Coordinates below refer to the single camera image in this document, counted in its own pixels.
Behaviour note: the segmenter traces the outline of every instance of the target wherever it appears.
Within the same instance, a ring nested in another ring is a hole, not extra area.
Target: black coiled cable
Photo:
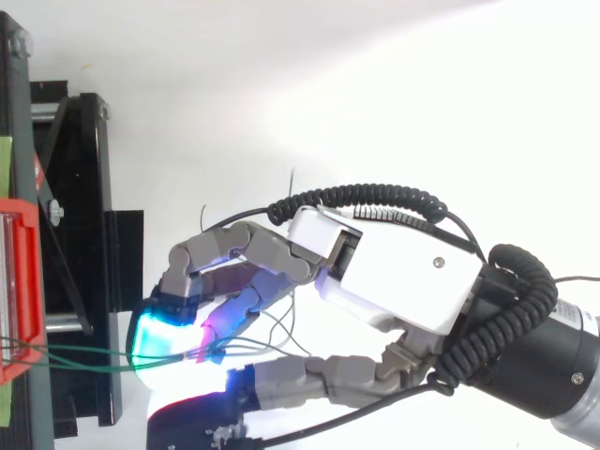
[[[509,309],[462,338],[438,359],[435,369],[440,380],[455,388],[494,361],[508,344],[542,323],[558,301],[554,278],[528,251],[498,245],[489,253],[489,263],[509,270],[531,287]]]
[[[446,217],[445,203],[424,190],[394,185],[348,185],[315,189],[292,195],[267,207],[267,216],[274,225],[290,220],[301,206],[322,204],[330,208],[380,204],[410,209],[431,223]]]

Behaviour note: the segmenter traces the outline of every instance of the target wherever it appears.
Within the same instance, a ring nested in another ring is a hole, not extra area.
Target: robotic hand
[[[336,209],[341,206],[354,209]],[[287,238],[249,221],[223,228],[257,213],[276,225],[293,218]],[[469,239],[435,226],[444,218]],[[389,185],[310,191],[221,222],[176,245],[169,261],[152,298],[134,311],[127,352],[136,366],[144,362],[136,354],[187,352],[187,361],[137,373],[151,388],[167,378],[203,384],[205,392],[150,416],[149,450],[267,448],[422,392],[452,395],[460,383],[600,445],[595,318],[559,300],[554,279],[527,251],[499,245],[486,262],[466,225],[426,192]],[[231,370],[226,385],[198,379],[206,372],[197,368],[218,363],[228,338],[296,286],[312,282],[324,300],[359,320],[382,332],[403,330],[381,362],[286,356]],[[225,294],[227,300],[198,323],[198,309]],[[157,376],[167,368],[167,376]],[[244,413],[323,397],[357,410],[271,440],[246,437]]]

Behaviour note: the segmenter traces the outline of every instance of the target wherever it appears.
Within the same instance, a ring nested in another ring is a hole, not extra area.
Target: bolt
[[[15,31],[8,41],[10,51],[18,58],[29,58],[34,54],[34,40],[26,30]]]
[[[433,265],[436,269],[441,269],[446,265],[446,261],[442,257],[438,256],[435,260],[433,260]]]
[[[105,122],[107,120],[111,120],[111,105],[109,105],[108,103],[101,103],[99,106],[98,115],[100,117],[100,120],[103,120]]]
[[[573,376],[571,377],[571,383],[572,384],[576,384],[576,385],[580,385],[583,384],[583,381],[585,379],[583,378],[583,374],[581,373],[574,373]]]
[[[50,223],[54,227],[57,227],[58,224],[60,224],[60,219],[65,216],[65,210],[56,199],[50,200],[48,205],[48,216],[50,217]]]

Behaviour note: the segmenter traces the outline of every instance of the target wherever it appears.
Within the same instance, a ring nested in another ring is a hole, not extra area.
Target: cyan light
[[[202,340],[203,328],[198,321],[194,324],[177,326],[165,323],[151,313],[145,312],[138,320],[133,340],[133,354],[168,356],[198,348]],[[132,358],[136,366],[156,361]],[[225,368],[210,361],[197,363],[196,358],[167,366],[139,369],[136,370],[136,375],[148,388],[160,391],[159,397],[171,400],[162,400],[163,403],[167,401],[162,406],[211,392],[225,392],[227,382]],[[150,406],[154,411],[162,408],[162,406]]]

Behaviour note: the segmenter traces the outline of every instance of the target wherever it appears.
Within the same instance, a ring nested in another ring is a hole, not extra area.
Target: white background
[[[112,105],[112,202],[145,211],[146,294],[171,246],[199,232],[203,204],[206,224],[265,206],[285,196],[292,168],[295,192],[354,182],[427,189],[471,225],[485,251],[514,243],[556,277],[600,274],[595,0],[0,7],[34,36],[33,79],[67,79],[71,95],[98,92]],[[411,301],[401,293],[400,274],[395,295]],[[565,285],[561,295],[600,315],[598,286]],[[324,305],[312,288],[297,301],[297,337],[316,354],[377,356],[391,340]],[[125,332],[128,316],[121,319]],[[261,321],[252,336],[264,338],[269,321]],[[132,376],[123,385],[115,427],[80,420],[81,437],[56,448],[144,449],[149,394]],[[344,411],[315,401],[247,422],[251,435],[274,436]],[[328,445],[586,448],[467,387],[287,448]]]

